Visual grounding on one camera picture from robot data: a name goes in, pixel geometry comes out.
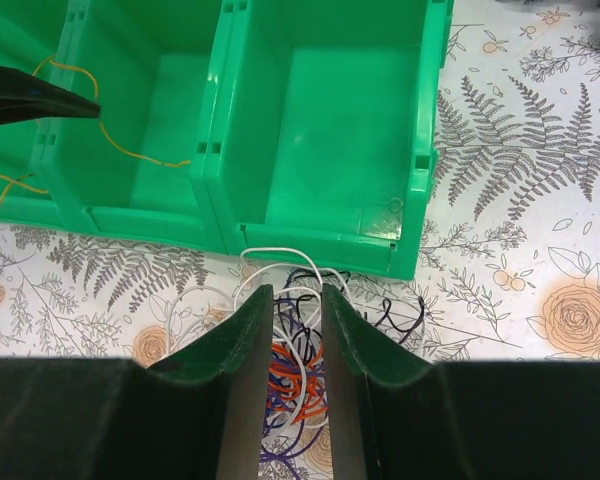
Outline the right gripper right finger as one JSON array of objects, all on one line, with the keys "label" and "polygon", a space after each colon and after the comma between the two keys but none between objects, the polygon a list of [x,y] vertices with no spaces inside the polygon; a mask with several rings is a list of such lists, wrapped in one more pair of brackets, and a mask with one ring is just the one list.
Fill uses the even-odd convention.
[{"label": "right gripper right finger", "polygon": [[336,479],[404,479],[401,390],[431,364],[357,313],[339,289],[321,295],[321,332]]}]

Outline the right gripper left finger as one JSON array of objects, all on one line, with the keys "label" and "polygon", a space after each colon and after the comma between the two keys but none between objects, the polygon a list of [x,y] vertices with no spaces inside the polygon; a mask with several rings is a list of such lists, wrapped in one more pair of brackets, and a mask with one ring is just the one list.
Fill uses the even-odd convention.
[{"label": "right gripper left finger", "polygon": [[149,371],[193,395],[167,407],[194,479],[257,477],[272,349],[273,287],[258,287],[210,332]]}]

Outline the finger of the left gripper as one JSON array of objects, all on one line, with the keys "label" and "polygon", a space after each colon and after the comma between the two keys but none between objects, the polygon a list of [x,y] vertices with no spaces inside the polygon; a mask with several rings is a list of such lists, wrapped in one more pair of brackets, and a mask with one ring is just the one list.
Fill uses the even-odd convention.
[{"label": "finger of the left gripper", "polygon": [[42,118],[98,118],[101,107],[23,71],[0,66],[0,125]]}]

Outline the green compartment tray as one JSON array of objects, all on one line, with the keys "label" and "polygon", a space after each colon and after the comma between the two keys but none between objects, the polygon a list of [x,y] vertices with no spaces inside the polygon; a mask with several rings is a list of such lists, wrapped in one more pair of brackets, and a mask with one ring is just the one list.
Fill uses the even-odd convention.
[{"label": "green compartment tray", "polygon": [[0,221],[411,279],[450,1],[0,1]]}]

